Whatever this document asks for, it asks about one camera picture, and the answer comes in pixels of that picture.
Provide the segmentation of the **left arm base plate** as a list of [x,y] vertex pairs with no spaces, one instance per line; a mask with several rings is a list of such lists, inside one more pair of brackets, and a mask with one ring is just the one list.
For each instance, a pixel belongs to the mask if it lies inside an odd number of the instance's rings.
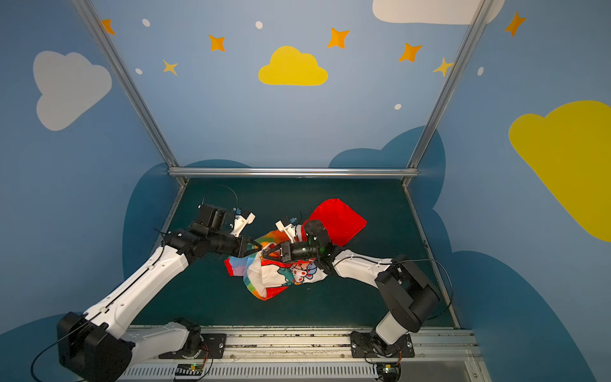
[[160,354],[158,359],[217,360],[224,356],[226,342],[226,334],[199,334],[190,337],[182,349]]

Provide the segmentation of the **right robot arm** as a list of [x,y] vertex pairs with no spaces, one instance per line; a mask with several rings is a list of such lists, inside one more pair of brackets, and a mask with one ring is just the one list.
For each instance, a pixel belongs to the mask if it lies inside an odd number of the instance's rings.
[[321,221],[305,224],[305,240],[284,241],[262,252],[265,260],[292,264],[312,260],[328,275],[354,279],[375,287],[388,313],[375,327],[372,341],[395,345],[401,337],[418,332],[442,300],[440,291],[410,259],[380,259],[335,245]]

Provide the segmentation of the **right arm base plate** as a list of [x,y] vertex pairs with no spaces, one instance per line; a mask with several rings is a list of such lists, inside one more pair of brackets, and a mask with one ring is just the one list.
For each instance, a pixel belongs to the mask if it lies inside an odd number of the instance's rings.
[[353,358],[414,358],[415,349],[410,334],[404,334],[388,344],[374,332],[353,331],[349,335]]

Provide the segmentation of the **rainbow children's jacket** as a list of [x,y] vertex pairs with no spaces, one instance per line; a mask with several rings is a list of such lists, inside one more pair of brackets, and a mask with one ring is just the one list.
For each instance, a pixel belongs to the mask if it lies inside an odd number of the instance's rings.
[[262,250],[224,261],[257,299],[267,301],[290,286],[321,281],[331,272],[331,257],[367,225],[366,219],[338,198],[322,202],[304,224],[279,221],[256,242]]

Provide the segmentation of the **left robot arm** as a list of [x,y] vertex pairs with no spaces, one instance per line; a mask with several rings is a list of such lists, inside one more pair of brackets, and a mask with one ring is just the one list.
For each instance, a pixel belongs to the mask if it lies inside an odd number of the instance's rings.
[[162,244],[143,266],[107,297],[78,315],[70,312],[57,324],[61,366],[86,381],[116,381],[132,365],[173,353],[198,357],[205,352],[200,326],[179,318],[155,329],[127,332],[145,306],[177,275],[208,253],[246,257],[261,246],[243,235],[256,216],[200,205],[187,229],[164,234]]

